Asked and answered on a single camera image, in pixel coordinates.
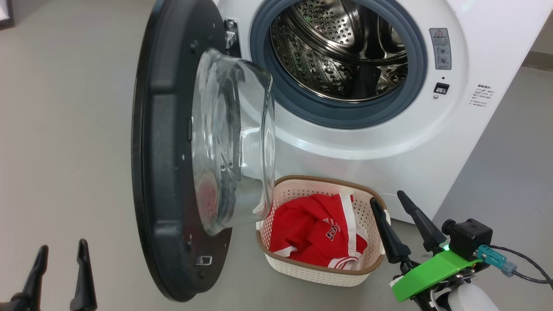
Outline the red garment with white stripes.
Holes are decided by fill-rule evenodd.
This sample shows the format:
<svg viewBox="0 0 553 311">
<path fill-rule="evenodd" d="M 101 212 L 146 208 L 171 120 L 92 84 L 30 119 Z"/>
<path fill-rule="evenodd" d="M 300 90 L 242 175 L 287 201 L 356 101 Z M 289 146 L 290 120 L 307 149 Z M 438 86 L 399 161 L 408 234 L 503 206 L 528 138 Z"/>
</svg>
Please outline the red garment with white stripes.
<svg viewBox="0 0 553 311">
<path fill-rule="evenodd" d="M 360 258 L 329 259 L 308 242 L 307 236 L 315 224 L 315 218 L 306 210 L 308 205 L 308 197 L 298 197 L 276 209 L 269 250 L 302 263 L 351 270 Z"/>
</svg>

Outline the black round glass washer door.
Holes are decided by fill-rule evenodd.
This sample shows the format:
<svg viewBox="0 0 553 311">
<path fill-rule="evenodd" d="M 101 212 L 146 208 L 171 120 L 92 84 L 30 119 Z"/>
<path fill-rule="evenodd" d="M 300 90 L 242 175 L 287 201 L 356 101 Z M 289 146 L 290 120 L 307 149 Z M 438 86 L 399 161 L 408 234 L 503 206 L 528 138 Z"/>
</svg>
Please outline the black round glass washer door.
<svg viewBox="0 0 553 311">
<path fill-rule="evenodd" d="M 156 0 L 137 66 L 136 222 L 152 279 L 172 301 L 209 291 L 232 228 L 273 209 L 273 78 L 231 55 L 224 21 L 213 0 Z"/>
</svg>

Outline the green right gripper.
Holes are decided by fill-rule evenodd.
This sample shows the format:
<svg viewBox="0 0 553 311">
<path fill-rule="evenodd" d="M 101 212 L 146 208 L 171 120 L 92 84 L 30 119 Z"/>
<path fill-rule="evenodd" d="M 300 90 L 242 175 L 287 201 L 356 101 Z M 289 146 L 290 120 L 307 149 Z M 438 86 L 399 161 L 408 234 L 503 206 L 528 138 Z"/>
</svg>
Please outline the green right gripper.
<svg viewBox="0 0 553 311">
<path fill-rule="evenodd" d="M 397 191 L 397 197 L 405 212 L 413 219 L 425 250 L 437 255 L 420 264 L 410 260 L 411 250 L 401 242 L 391 227 L 383 205 L 376 197 L 372 197 L 370 205 L 388 262 L 400 263 L 401 277 L 396 278 L 391 285 L 393 296 L 398 302 L 414 301 L 421 311 L 441 311 L 433 290 L 440 287 L 441 283 L 448 283 L 451 277 L 463 270 L 472 270 L 481 260 L 467 261 L 451 250 L 444 251 L 441 244 L 447 241 L 445 235 L 404 191 Z"/>
</svg>

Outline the white front-load washing machine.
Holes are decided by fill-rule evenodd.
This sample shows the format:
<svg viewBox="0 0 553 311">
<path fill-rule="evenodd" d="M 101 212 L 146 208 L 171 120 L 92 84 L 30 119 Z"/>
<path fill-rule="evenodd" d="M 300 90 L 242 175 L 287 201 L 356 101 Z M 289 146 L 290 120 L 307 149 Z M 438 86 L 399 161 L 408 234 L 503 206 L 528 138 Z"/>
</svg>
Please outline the white front-load washing machine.
<svg viewBox="0 0 553 311">
<path fill-rule="evenodd" d="M 263 0 L 213 1 L 224 20 L 237 22 L 241 56 L 253 61 L 251 24 Z M 394 219 L 410 222 L 397 191 L 436 215 L 549 18 L 553 0 L 400 3 L 413 15 L 427 48 L 426 81 L 413 104 L 377 126 L 328 128 L 285 110 L 274 82 L 276 174 L 369 187 Z M 435 68 L 430 28 L 448 29 L 451 70 Z"/>
</svg>

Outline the cream laundry basket brown rim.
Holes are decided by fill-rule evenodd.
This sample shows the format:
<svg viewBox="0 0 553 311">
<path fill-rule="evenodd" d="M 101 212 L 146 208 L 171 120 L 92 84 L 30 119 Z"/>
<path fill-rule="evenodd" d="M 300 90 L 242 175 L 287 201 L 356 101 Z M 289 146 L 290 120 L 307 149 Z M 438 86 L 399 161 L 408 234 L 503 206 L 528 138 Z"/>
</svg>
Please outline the cream laundry basket brown rim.
<svg viewBox="0 0 553 311">
<path fill-rule="evenodd" d="M 353 210 L 356 222 L 368 237 L 368 248 L 351 270 L 340 270 L 302 263 L 279 256 L 269 250 L 275 210 L 284 203 L 298 197 L 313 194 L 334 195 L 350 193 L 353 196 Z M 385 259 L 385 248 L 378 232 L 375 217 L 369 205 L 375 197 L 385 211 L 385 220 L 390 223 L 391 217 L 383 198 L 369 187 L 336 179 L 307 175 L 288 175 L 275 181 L 274 209 L 264 221 L 258 221 L 255 236 L 257 244 L 264 252 L 265 258 L 273 269 L 287 276 L 337 287 L 355 287 L 364 282 L 368 276 L 382 264 Z"/>
</svg>

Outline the grey warning label sticker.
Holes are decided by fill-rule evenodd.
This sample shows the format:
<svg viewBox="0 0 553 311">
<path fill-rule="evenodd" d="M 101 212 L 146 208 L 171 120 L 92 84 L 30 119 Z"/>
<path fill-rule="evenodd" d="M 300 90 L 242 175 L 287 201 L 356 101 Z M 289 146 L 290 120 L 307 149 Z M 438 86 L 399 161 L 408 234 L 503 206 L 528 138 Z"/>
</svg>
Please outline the grey warning label sticker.
<svg viewBox="0 0 553 311">
<path fill-rule="evenodd" d="M 451 70 L 451 43 L 447 28 L 429 29 L 434 51 L 435 69 Z"/>
</svg>

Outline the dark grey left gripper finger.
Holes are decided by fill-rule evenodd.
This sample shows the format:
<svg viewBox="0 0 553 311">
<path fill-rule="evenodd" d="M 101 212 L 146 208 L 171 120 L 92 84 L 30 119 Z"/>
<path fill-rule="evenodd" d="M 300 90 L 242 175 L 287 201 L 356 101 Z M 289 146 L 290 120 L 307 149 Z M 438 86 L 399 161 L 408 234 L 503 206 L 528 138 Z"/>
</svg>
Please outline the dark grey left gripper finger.
<svg viewBox="0 0 553 311">
<path fill-rule="evenodd" d="M 40 311 L 43 276 L 47 271 L 49 247 L 40 246 L 33 267 L 19 295 L 16 311 Z"/>
<path fill-rule="evenodd" d="M 79 240 L 77 263 L 79 271 L 77 276 L 75 296 L 71 300 L 71 311 L 97 311 L 97 297 L 92 274 L 91 258 L 88 242 L 84 238 Z"/>
</svg>

